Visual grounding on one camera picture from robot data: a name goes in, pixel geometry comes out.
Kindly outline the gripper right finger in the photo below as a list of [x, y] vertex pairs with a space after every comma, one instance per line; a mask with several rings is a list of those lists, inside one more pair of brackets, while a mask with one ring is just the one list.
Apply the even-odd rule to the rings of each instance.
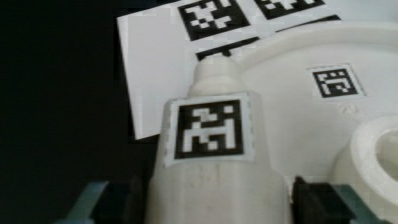
[[294, 224], [374, 224], [374, 214], [348, 185], [310, 183], [296, 176], [291, 200]]

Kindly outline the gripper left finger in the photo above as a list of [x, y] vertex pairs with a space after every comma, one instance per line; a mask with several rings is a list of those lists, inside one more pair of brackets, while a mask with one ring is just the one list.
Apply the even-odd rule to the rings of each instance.
[[142, 224], [142, 181], [90, 182], [58, 224]]

